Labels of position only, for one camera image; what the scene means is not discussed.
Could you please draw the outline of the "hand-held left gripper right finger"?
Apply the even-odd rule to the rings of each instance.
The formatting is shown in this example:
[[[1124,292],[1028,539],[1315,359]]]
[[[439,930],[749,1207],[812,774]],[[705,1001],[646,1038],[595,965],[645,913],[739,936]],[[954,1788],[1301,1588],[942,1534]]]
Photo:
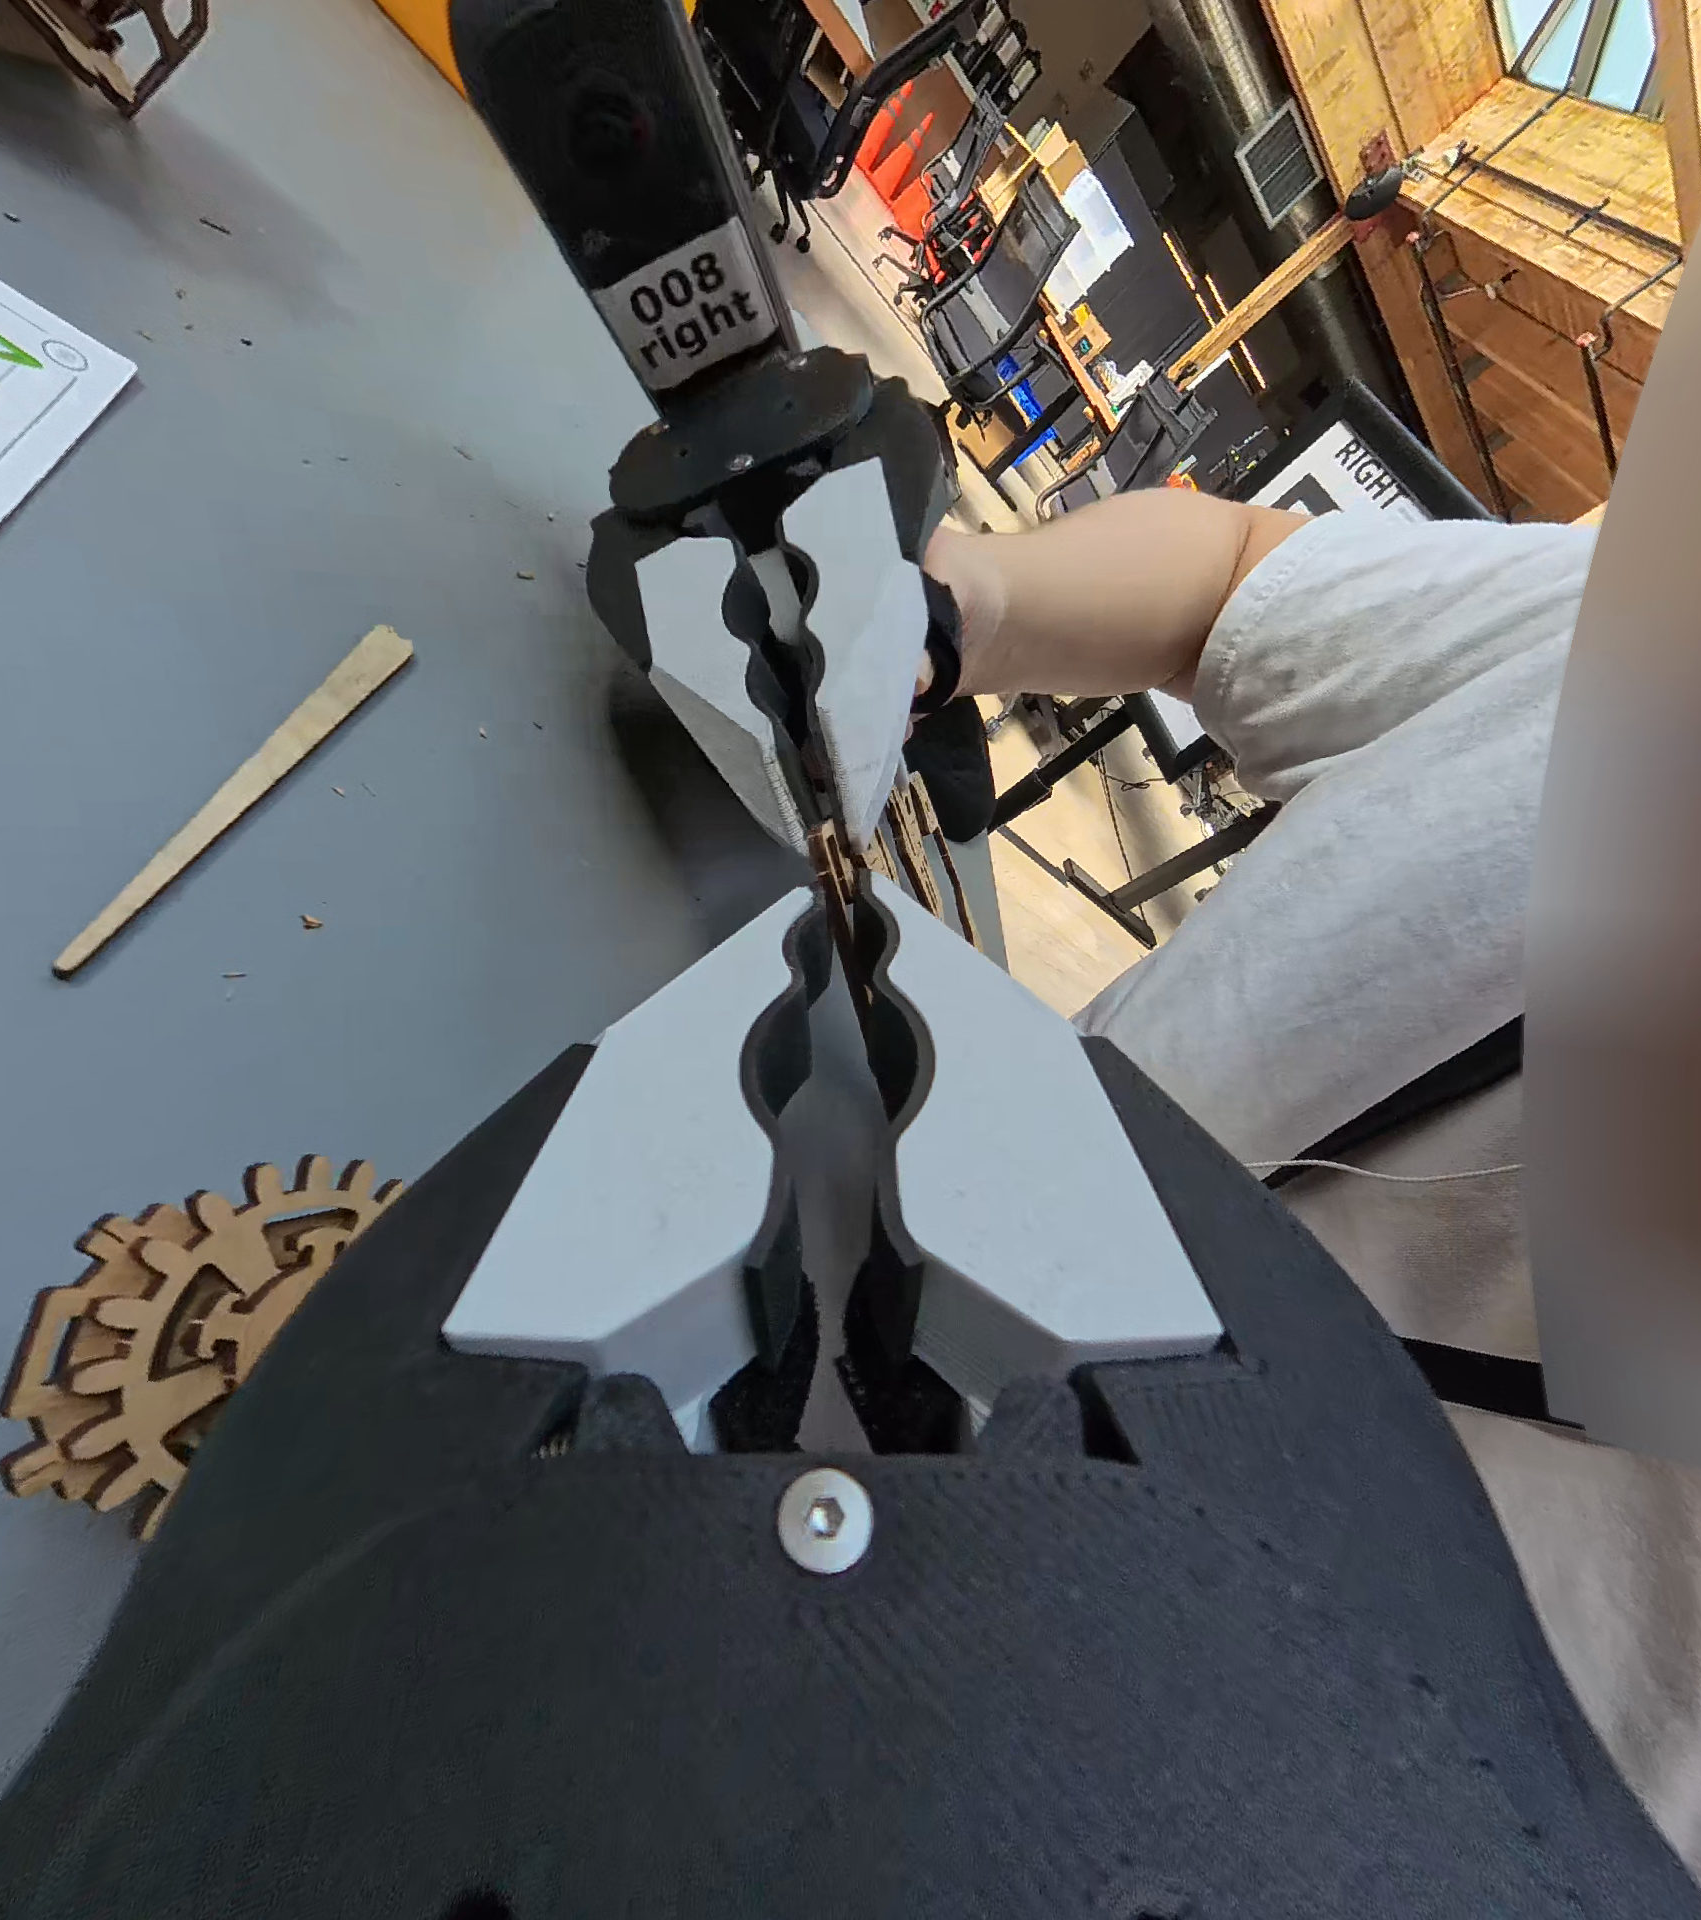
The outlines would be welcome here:
[[[891,881],[863,885],[883,1105],[863,1430],[962,1448],[1008,1387],[1207,1356],[1221,1319],[1084,1037]]]

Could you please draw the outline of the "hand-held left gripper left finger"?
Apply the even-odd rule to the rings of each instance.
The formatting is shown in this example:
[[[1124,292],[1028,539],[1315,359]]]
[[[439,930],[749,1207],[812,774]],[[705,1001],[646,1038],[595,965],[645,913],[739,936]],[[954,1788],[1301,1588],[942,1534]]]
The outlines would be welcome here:
[[[442,1323],[463,1354],[639,1377],[694,1454],[773,1377],[806,1274],[782,1115],[815,1069],[828,918],[792,889],[610,1024]]]

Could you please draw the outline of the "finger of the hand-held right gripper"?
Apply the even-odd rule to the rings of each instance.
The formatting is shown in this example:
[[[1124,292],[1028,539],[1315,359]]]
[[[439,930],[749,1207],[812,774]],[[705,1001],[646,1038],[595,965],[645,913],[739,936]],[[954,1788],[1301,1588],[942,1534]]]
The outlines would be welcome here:
[[[749,670],[759,661],[722,615],[734,572],[732,543],[710,537],[677,539],[636,564],[649,680],[768,835],[804,835],[771,714],[750,692]]]
[[[930,629],[923,574],[902,553],[877,458],[822,475],[781,537],[808,567],[810,708],[836,818],[865,852],[902,764]]]

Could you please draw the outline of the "laser-cut wooden parts sheet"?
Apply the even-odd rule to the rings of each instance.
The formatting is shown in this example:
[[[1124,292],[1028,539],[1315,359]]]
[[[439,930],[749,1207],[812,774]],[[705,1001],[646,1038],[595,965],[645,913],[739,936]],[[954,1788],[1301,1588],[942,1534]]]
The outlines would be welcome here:
[[[855,1344],[870,1346],[887,1368],[915,1354],[917,1315],[927,1258],[905,1222],[898,1146],[931,1092],[935,1049],[908,997],[889,972],[902,950],[902,922],[877,898],[887,881],[945,930],[980,948],[951,840],[921,774],[901,771],[865,851],[832,823],[810,830],[817,893],[863,1037],[863,1053],[883,1106],[869,1251],[853,1287],[846,1323]]]

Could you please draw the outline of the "tapered wooden stick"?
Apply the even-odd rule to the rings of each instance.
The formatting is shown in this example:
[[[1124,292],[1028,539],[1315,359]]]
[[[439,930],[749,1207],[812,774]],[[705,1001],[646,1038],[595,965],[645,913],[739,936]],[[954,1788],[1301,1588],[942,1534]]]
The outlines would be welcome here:
[[[177,829],[77,936],[54,956],[51,975],[68,983],[129,924],[210,852],[257,804],[369,705],[415,659],[413,645],[382,625],[361,637],[328,677],[238,763],[210,799]]]

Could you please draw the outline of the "person's right forearm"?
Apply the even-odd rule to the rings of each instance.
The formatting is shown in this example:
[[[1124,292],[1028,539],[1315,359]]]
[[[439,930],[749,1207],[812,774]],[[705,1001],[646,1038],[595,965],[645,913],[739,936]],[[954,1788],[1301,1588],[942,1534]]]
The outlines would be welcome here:
[[[1230,600],[1311,516],[1128,492],[1011,540],[1002,651],[980,695],[1139,695],[1195,674]]]

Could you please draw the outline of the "person's right hand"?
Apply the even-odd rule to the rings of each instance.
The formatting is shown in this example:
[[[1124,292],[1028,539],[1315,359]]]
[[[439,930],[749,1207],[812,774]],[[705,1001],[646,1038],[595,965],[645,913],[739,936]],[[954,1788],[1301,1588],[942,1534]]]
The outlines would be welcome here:
[[[924,642],[911,700],[911,733],[977,692],[1002,651],[1014,567],[1011,540],[942,527],[919,561]]]

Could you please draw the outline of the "black office chair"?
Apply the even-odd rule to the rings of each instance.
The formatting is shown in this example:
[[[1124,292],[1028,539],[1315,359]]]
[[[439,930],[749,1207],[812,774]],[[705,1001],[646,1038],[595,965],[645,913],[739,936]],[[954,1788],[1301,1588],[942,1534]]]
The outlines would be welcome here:
[[[1022,377],[1015,359],[1042,329],[1051,276],[1079,234],[1053,183],[1034,170],[1022,183],[977,260],[923,305],[919,333],[950,393],[950,408],[971,420]]]
[[[841,191],[879,110],[960,41],[971,9],[945,13],[853,79],[832,106],[808,81],[822,28],[806,4],[705,2],[696,37],[718,85],[718,101],[750,166],[791,200]]]

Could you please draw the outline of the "orange traffic cone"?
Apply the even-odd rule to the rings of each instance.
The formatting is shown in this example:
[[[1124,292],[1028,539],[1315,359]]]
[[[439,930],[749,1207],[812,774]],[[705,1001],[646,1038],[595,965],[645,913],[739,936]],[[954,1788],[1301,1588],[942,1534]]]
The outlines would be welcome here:
[[[943,153],[947,128],[934,99],[919,99],[917,83],[907,83],[879,110],[857,153],[857,170],[872,195],[894,217],[905,209],[905,224],[921,229],[927,191],[917,186],[923,170]]]

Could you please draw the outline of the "white t-shirt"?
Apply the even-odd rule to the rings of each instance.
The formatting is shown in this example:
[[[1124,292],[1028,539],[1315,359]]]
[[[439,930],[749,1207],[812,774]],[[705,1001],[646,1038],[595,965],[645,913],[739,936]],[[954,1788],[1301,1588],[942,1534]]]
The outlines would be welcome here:
[[[1301,1156],[1520,1015],[1598,537],[1334,513],[1198,589],[1199,723],[1280,818],[1082,1026],[1244,1160]],[[1585,1715],[1701,1885],[1701,1473],[1453,1421]]]

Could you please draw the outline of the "wooden gear assembly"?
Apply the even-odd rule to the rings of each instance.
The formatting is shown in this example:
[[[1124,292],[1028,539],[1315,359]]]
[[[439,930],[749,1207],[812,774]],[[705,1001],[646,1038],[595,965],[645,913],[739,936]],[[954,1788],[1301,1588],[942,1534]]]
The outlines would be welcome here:
[[[403,1197],[366,1160],[253,1165],[238,1198],[109,1215],[84,1271],[38,1293],[0,1394],[28,1430],[0,1461],[15,1498],[122,1515],[146,1543],[221,1408],[336,1261]]]

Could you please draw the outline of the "framed marker sign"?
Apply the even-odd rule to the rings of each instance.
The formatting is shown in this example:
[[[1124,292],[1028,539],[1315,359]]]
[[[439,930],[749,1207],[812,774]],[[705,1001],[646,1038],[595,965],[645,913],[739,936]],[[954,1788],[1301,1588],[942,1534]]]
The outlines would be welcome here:
[[[1237,484],[1242,503],[1299,516],[1490,520],[1490,511],[1361,381],[1338,390]]]

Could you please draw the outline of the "unfinished wooden model frame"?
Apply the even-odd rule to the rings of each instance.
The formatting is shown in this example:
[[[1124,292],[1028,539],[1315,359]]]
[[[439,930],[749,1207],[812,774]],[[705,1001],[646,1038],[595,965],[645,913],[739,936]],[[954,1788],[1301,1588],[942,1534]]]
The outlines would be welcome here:
[[[0,60],[59,75],[130,124],[209,28],[206,2],[0,2]]]

